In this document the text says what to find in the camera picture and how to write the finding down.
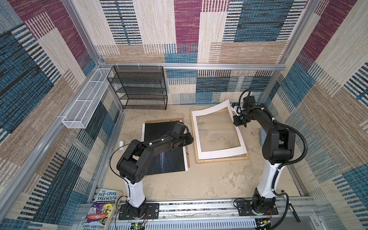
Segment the dark photo print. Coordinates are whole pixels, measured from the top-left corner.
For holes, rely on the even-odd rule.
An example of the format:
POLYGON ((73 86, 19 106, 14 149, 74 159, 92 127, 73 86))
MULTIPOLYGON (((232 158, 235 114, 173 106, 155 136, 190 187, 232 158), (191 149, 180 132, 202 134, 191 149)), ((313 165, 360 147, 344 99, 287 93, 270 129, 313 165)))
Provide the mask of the dark photo print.
MULTIPOLYGON (((173 130, 177 121, 183 122, 183 118, 167 120, 146 121, 142 126, 142 140, 152 141, 160 138, 173 130)), ((152 157, 147 175, 184 172, 188 170, 186 149, 178 149, 172 152, 163 152, 152 157)))

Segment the white photo mat board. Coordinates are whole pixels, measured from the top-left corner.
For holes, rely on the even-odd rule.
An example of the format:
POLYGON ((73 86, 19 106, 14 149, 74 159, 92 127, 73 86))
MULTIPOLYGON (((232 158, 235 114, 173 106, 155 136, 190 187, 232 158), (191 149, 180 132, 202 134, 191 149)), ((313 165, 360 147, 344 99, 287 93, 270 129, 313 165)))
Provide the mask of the white photo mat board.
POLYGON ((197 121, 196 121, 196 117, 197 116, 203 116, 203 115, 207 115, 207 114, 211 114, 211 113, 215 113, 223 108, 227 108, 230 116, 233 120, 233 111, 232 111, 232 107, 231 104, 229 102, 229 100, 224 101, 218 105, 203 109, 203 110, 196 110, 193 112, 194 115, 194 124, 195 124, 195 134, 196 134, 196 138, 197 138, 197 149, 198 149, 198 156, 200 160, 207 160, 207 159, 217 159, 217 158, 226 158, 226 157, 232 157, 232 156, 237 156, 237 155, 241 155, 241 154, 245 154, 248 153, 247 149, 246 149, 246 145, 244 143, 241 131, 238 127, 235 126, 238 137, 239 137, 239 142, 240 142, 240 146, 236 147, 236 148, 231 148, 231 149, 224 149, 224 150, 216 150, 216 151, 208 151, 208 152, 203 152, 201 149, 201 145, 200 145, 200 140, 199 140, 199 133, 198 133, 198 127, 197 127, 197 121))

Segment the light wooden picture frame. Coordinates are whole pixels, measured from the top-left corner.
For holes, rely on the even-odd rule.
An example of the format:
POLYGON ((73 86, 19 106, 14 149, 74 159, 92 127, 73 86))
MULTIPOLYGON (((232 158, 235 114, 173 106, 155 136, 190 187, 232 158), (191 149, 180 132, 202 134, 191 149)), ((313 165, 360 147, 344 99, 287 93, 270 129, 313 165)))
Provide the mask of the light wooden picture frame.
POLYGON ((195 150, 195 160, 196 163, 216 163, 216 162, 229 162, 229 161, 240 161, 240 160, 249 160, 249 154, 245 153, 245 154, 241 154, 241 155, 237 155, 237 156, 232 156, 232 157, 226 157, 226 158, 217 158, 217 159, 207 159, 207 160, 200 160, 199 156, 198 156, 198 149, 197 149, 197 138, 196 138, 196 134, 195 134, 195 124, 194 124, 194 115, 193 115, 193 111, 190 111, 191 114, 191 124, 192 124, 192 136, 194 137, 194 150, 195 150))

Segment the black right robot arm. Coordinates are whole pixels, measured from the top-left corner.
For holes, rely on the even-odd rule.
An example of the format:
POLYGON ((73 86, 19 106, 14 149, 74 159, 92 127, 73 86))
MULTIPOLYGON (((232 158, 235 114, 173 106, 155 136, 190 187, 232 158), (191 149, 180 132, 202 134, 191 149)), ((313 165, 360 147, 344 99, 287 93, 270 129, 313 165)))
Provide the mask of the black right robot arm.
POLYGON ((278 178, 287 165, 300 162, 307 154, 308 144, 304 136, 295 128, 276 120, 264 103, 257 103, 247 89, 241 93, 248 95, 239 97, 232 103, 233 123, 236 127, 244 126, 255 120, 266 133, 262 144, 262 155, 265 159, 263 178, 250 202, 255 215, 268 214, 275 207, 277 196, 286 196, 276 190, 278 178))

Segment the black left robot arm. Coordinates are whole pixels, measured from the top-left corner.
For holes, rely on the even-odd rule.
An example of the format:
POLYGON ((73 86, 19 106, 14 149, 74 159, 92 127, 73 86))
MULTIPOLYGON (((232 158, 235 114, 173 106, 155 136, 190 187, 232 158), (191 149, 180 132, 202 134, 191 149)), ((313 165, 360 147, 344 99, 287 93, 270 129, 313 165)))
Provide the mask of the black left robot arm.
POLYGON ((132 140, 116 166, 127 190, 119 220, 158 218, 159 204, 147 202, 143 178, 187 171, 186 146, 193 141, 188 127, 180 120, 143 125, 143 140, 132 140))

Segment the grey blue oval case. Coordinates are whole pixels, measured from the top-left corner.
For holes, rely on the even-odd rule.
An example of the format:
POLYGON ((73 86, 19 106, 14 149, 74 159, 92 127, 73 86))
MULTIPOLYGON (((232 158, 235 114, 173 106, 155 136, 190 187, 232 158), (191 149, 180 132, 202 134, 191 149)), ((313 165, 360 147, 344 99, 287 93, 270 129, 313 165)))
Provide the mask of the grey blue oval case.
POLYGON ((265 139, 266 139, 267 133, 263 128, 260 128, 259 130, 259 139, 260 139, 260 145, 263 146, 265 139))

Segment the small white plastic device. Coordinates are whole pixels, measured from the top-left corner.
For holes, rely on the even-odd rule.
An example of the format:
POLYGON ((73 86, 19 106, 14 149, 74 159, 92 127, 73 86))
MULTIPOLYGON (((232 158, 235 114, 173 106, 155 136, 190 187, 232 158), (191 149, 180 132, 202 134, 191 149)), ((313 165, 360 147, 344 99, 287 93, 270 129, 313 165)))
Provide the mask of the small white plastic device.
POLYGON ((124 141, 120 141, 119 142, 119 150, 123 151, 125 149, 125 142, 124 141))

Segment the black marker pen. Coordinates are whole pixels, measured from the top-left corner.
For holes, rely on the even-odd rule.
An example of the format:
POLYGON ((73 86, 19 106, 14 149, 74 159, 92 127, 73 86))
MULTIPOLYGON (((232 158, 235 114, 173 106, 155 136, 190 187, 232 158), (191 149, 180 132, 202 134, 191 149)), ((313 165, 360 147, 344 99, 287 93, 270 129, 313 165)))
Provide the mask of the black marker pen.
POLYGON ((293 205, 291 204, 291 202, 288 203, 288 208, 290 209, 291 213, 293 214, 294 218, 296 219, 296 221, 298 223, 301 222, 296 210, 294 209, 293 205))

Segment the colourful treehouse book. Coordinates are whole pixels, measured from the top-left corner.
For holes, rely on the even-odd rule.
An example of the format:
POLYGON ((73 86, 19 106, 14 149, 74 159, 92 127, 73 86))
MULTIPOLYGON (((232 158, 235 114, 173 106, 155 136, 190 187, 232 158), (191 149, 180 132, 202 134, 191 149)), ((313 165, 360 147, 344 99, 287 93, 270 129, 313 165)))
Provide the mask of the colourful treehouse book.
POLYGON ((102 188, 89 209, 80 230, 108 230, 121 191, 102 188))

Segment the brown frame backing board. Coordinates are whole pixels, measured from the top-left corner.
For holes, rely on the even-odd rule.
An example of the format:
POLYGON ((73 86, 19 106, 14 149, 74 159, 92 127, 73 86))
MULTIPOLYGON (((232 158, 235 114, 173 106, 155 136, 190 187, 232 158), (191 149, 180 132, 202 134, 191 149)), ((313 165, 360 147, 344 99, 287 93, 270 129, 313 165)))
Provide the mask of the brown frame backing board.
MULTIPOLYGON (((184 118, 183 117, 176 117, 176 118, 168 118, 168 119, 150 120, 150 121, 145 121, 145 124, 162 123, 162 122, 173 122, 173 121, 181 121, 181 122, 184 122, 184 118)), ((185 158, 186 158, 185 161, 187 162, 188 167, 190 167, 188 147, 183 147, 183 153, 184 153, 185 158)))

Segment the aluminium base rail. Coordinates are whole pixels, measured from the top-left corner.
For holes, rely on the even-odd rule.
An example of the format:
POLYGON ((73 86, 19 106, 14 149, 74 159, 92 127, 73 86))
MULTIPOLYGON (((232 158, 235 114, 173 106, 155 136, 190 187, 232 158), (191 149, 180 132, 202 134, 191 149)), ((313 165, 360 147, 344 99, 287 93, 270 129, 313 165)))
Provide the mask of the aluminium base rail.
MULTIPOLYGON (((319 211, 308 196, 289 199, 301 222, 289 210, 279 230, 324 230, 319 211)), ((117 220, 111 230, 268 230, 276 224, 285 211, 286 201, 277 198, 268 214, 255 215, 245 207, 246 199, 194 199, 157 201, 158 218, 145 221, 117 220)))

